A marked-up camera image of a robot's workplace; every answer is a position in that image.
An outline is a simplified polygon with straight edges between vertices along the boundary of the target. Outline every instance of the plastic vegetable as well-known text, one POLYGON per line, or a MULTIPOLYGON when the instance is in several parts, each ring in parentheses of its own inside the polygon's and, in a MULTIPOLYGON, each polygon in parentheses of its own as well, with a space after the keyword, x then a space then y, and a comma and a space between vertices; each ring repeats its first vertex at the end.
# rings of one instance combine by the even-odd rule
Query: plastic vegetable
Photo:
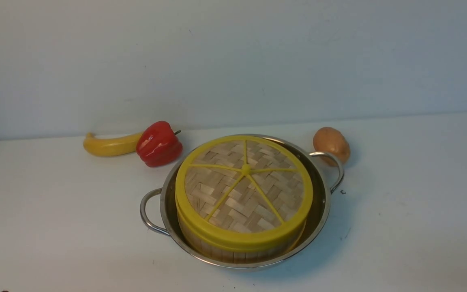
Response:
POLYGON ((163 120, 148 127, 138 140, 136 151, 148 167, 162 166, 181 155, 183 145, 170 124, 163 120))
POLYGON ((95 138, 93 133, 87 133, 84 139, 84 149, 98 157, 114 157, 134 152, 141 133, 126 135, 112 139, 95 138))
MULTIPOLYGON (((345 164, 351 156, 351 148, 345 137, 335 128, 324 127, 313 137, 313 147, 316 151, 329 152, 345 164)), ((336 166, 334 161, 322 158, 330 166, 336 166)))

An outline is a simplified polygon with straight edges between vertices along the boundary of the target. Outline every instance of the white table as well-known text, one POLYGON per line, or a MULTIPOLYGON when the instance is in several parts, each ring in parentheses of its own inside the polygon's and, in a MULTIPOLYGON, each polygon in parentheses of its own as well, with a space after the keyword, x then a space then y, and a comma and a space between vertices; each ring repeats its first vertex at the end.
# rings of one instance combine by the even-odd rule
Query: white table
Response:
MULTIPOLYGON (((280 266, 208 266, 139 217, 170 166, 98 158, 83 137, 0 141, 0 291, 467 291, 467 113, 184 131, 185 149, 264 133, 312 150, 322 126, 352 147, 326 226, 280 266)), ((334 180, 334 168, 327 168, 334 180)), ((148 213, 161 223, 158 202, 148 213)))

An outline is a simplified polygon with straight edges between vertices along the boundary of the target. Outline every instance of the yellow spoke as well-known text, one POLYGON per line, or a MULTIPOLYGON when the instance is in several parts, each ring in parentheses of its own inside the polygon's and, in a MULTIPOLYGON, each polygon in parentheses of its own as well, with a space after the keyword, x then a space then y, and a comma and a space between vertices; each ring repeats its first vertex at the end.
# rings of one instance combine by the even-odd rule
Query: yellow spoke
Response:
POLYGON ((296 168, 263 168, 261 170, 251 170, 251 172, 298 172, 298 170, 296 168))
POLYGON ((244 141, 244 164, 248 164, 248 145, 246 140, 244 141))
POLYGON ((228 191, 226 191, 226 193, 219 199, 217 204, 215 204, 210 214, 206 215, 204 220, 207 220, 207 221, 210 220, 210 217, 215 213, 215 211, 217 210, 217 208, 219 208, 219 206, 223 203, 223 201, 226 200, 228 195, 231 193, 231 191, 233 191, 234 187, 236 187, 236 185, 241 181, 243 177, 244 177, 243 175, 239 176, 239 178, 233 183, 233 185, 228 189, 228 191))
POLYGON ((219 165, 219 164, 190 164, 189 167, 215 167, 215 168, 223 168, 223 170, 232 170, 234 172, 241 171, 238 168, 233 168, 233 167, 219 165))
POLYGON ((278 220, 280 221, 281 224, 284 224, 284 220, 282 220, 282 217, 280 216, 280 214, 278 213, 278 211, 275 209, 275 207, 273 206, 273 204, 269 201, 269 198, 267 198, 267 196, 265 195, 265 193, 263 192, 263 190, 261 189, 261 187, 257 184, 257 182, 255 181, 255 179, 251 176, 251 175, 247 175, 246 176, 250 181, 252 181, 252 184, 255 186, 255 188, 257 189, 257 191, 261 194, 261 196, 263 197, 264 201, 268 204, 268 206, 270 207, 271 211, 273 211, 273 213, 277 216, 278 220))

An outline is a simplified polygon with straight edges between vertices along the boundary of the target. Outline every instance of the yellow banana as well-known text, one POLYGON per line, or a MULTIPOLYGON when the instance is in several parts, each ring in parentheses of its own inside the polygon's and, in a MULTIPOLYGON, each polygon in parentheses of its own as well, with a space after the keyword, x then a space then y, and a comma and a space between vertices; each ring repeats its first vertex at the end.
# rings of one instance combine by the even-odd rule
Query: yellow banana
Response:
POLYGON ((136 145, 142 133, 126 135, 119 138, 99 139, 93 133, 87 133, 84 139, 84 149, 98 157, 114 157, 135 152, 136 145))

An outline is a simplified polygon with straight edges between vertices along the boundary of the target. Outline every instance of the red bell pepper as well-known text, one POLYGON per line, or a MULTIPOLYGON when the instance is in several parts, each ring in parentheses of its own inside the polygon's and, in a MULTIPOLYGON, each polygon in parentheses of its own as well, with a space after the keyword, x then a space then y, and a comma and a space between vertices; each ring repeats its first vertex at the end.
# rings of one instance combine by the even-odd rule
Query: red bell pepper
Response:
POLYGON ((148 127, 137 143, 137 154, 148 167, 162 166, 176 160, 183 151, 183 145, 170 124, 161 120, 148 127))

